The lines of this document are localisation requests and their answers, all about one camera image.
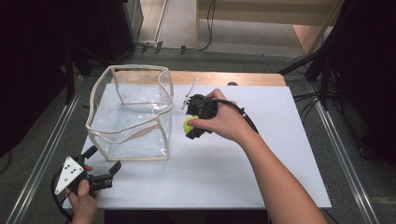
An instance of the yellow object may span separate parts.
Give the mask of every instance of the yellow object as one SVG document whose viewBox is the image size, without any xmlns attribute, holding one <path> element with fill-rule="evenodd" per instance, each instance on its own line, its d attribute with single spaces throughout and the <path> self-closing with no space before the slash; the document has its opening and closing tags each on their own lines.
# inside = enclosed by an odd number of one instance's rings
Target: yellow object
<svg viewBox="0 0 396 224">
<path fill-rule="evenodd" d="M 187 124 L 187 122 L 189 122 L 190 119 L 198 119 L 198 116 L 191 116 L 189 115 L 183 123 L 183 129 L 184 129 L 184 133 L 187 134 L 189 133 L 194 127 L 190 126 Z"/>
</svg>

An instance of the clear plastic bag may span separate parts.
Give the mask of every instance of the clear plastic bag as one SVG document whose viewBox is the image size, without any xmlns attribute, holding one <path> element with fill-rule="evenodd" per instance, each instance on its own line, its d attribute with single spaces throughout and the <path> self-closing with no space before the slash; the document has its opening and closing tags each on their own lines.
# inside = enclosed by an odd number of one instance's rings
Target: clear plastic bag
<svg viewBox="0 0 396 224">
<path fill-rule="evenodd" d="M 88 136 L 107 161 L 168 160 L 173 94 L 165 67 L 109 66 L 92 89 Z"/>
</svg>

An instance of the gray floor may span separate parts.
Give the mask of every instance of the gray floor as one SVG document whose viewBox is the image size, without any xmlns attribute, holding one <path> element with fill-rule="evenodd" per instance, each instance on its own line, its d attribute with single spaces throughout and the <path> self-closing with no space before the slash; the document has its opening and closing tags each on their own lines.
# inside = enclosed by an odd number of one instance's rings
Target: gray floor
<svg viewBox="0 0 396 224">
<path fill-rule="evenodd" d="M 230 29 L 228 26 L 228 24 L 223 25 L 226 30 Z M 229 39 L 224 42 L 221 42 L 220 36 L 225 34 L 225 31 L 221 32 L 220 27 L 220 25 L 214 26 L 214 43 L 207 51 L 188 52 L 181 55 L 172 50 L 162 50 L 159 54 L 149 50 L 145 53 L 138 52 L 123 63 L 155 64 L 166 66 L 171 70 L 275 73 L 291 64 L 295 57 L 302 55 L 296 37 L 288 26 L 277 27 L 269 24 L 266 28 L 268 32 L 258 34 L 257 38 L 246 36 L 246 34 L 250 34 L 247 30 L 238 30 L 238 32 L 236 32 L 237 29 L 229 30 L 228 32 L 233 34 L 224 35 L 223 38 L 233 37 L 233 40 Z M 202 43 L 205 43 L 204 33 L 202 39 Z M 253 44 L 248 44 L 246 40 L 252 40 Z M 97 66 L 91 77 L 84 77 L 85 84 L 76 108 L 64 128 L 64 134 L 53 155 L 49 155 L 48 168 L 37 188 L 33 189 L 33 199 L 26 214 L 21 216 L 21 223 L 64 223 L 65 219 L 57 211 L 50 197 L 50 181 L 66 156 L 76 155 L 81 151 L 87 135 L 84 123 L 88 116 L 88 109 L 84 105 L 89 104 L 90 90 L 104 69 L 104 67 Z M 309 92 L 308 83 L 298 73 L 287 74 L 285 79 L 293 94 Z M 43 148 L 46 147 L 56 121 L 64 110 L 64 99 L 65 92 L 62 92 L 37 120 L 25 139 L 11 151 L 10 157 L 6 155 L 0 159 L 0 170 L 6 167 L 9 162 L 7 169 L 0 174 L 0 210 L 2 211 L 0 223 L 6 223 L 20 196 L 22 187 L 34 170 Z M 307 101 L 300 102 L 297 107 L 302 108 L 307 103 Z M 329 113 L 334 125 L 361 183 L 367 191 L 379 222 L 395 223 L 396 169 L 381 160 L 367 161 L 363 159 L 343 115 L 332 104 L 329 106 Z M 339 223 L 365 223 L 344 170 L 334 153 L 329 135 L 315 108 L 308 114 L 304 126 L 323 181 L 329 189 L 332 208 L 326 211 Z M 170 211 L 170 214 L 176 223 L 202 223 L 206 211 Z M 327 213 L 324 212 L 324 215 L 329 223 L 335 223 Z M 103 211 L 99 211 L 95 223 L 103 223 Z"/>
</svg>

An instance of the person's forearm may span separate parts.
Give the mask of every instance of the person's forearm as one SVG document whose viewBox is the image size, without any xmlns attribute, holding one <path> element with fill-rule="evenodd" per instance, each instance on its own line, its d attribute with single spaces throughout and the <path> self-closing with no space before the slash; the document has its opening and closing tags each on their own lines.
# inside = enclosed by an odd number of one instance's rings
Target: person's forearm
<svg viewBox="0 0 396 224">
<path fill-rule="evenodd" d="M 274 223 L 327 223 L 300 182 L 257 133 L 243 133 L 237 143 L 247 154 Z"/>
</svg>

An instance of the hand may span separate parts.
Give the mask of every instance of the hand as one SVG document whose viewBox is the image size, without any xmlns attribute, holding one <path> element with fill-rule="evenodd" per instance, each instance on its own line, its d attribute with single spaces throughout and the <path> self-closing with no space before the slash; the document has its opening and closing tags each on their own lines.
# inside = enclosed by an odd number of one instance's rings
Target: hand
<svg viewBox="0 0 396 224">
<path fill-rule="evenodd" d="M 206 98 L 227 100 L 219 89 L 210 92 Z M 255 133 L 239 112 L 229 105 L 220 103 L 218 105 L 218 114 L 213 119 L 191 119 L 187 124 L 212 131 L 238 144 L 242 141 L 243 135 Z"/>
<path fill-rule="evenodd" d="M 87 171 L 91 171 L 93 168 L 89 165 L 85 166 Z M 90 183 L 88 180 L 83 179 L 79 182 L 78 185 L 78 195 L 71 192 L 69 195 L 69 201 L 72 204 L 73 208 L 73 223 L 93 223 L 96 217 L 97 206 L 96 201 L 91 195 L 90 192 Z"/>
</svg>

